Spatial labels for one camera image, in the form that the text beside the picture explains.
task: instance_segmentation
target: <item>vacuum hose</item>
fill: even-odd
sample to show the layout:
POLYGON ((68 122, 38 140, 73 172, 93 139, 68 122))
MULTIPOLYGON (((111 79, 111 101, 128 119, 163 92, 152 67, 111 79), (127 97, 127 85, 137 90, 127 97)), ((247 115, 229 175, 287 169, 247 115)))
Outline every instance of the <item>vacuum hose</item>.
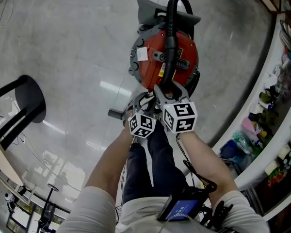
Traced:
MULTIPOLYGON (((160 83, 161 88, 164 91, 168 91, 171 86, 171 80, 175 73, 177 64, 177 52, 178 52, 178 38, 177 38, 177 5, 179 0, 169 0, 167 5, 167 22, 166 22, 166 37, 165 37, 165 49, 166 49, 166 66, 165 71, 160 83)), ((188 14, 193 14, 192 8, 188 0, 180 0, 188 14)), ((194 26, 189 29, 189 35, 194 38, 194 26)))

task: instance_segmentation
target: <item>wooden table top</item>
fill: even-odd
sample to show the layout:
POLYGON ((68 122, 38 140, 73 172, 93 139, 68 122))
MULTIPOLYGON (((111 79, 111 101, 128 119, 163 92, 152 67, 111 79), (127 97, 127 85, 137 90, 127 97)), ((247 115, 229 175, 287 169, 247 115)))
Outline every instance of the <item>wooden table top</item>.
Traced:
POLYGON ((24 183, 6 158, 6 153, 0 144, 0 170, 13 182, 23 186, 24 183))

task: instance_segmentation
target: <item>gray floor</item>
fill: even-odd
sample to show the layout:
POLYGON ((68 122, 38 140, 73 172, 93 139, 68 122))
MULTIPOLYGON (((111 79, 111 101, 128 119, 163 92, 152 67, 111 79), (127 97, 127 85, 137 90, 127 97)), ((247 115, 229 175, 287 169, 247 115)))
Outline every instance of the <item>gray floor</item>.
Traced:
MULTIPOLYGON (((194 39, 201 79, 192 100, 199 115, 195 130, 207 142, 245 90, 271 17, 257 0, 189 1, 202 18, 194 39)), ((11 2, 1 26, 9 18, 11 2)), ((127 72, 138 36, 137 10, 136 0, 14 0, 11 20, 0 29, 0 87, 28 74, 39 83, 47 103, 45 122, 31 124, 24 131, 26 145, 11 145, 7 153, 21 172, 29 170, 41 193, 48 192, 46 183, 55 182, 61 191, 54 199, 66 208, 64 198, 77 197, 122 129, 120 121, 108 118, 108 109, 122 110, 142 90, 127 72)), ((9 97, 0 100, 7 119, 12 105, 9 97)), ((169 137, 174 145, 174 136, 169 137)), ((177 148, 175 158, 182 160, 177 148)))

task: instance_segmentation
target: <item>blue screen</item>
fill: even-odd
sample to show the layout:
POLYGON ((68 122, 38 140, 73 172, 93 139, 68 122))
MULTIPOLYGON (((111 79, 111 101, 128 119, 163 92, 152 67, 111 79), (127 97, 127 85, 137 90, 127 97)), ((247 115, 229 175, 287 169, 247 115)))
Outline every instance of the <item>blue screen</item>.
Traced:
MULTIPOLYGON (((167 215, 165 220, 167 220, 168 218, 175 216, 177 214, 188 215, 190 213, 190 211, 196 206, 197 203, 198 203, 198 200, 178 200, 178 202, 172 208, 172 210, 167 215)), ((176 216, 173 219, 183 220, 185 218, 186 218, 185 216, 176 216)))

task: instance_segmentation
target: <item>person's left arm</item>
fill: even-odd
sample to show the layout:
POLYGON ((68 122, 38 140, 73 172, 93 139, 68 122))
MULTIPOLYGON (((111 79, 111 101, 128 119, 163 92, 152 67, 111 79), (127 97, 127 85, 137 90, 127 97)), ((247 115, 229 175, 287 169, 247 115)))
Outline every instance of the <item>person's left arm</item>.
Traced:
POLYGON ((126 123, 125 129, 104 151, 57 233, 114 233, 117 188, 131 142, 126 123))

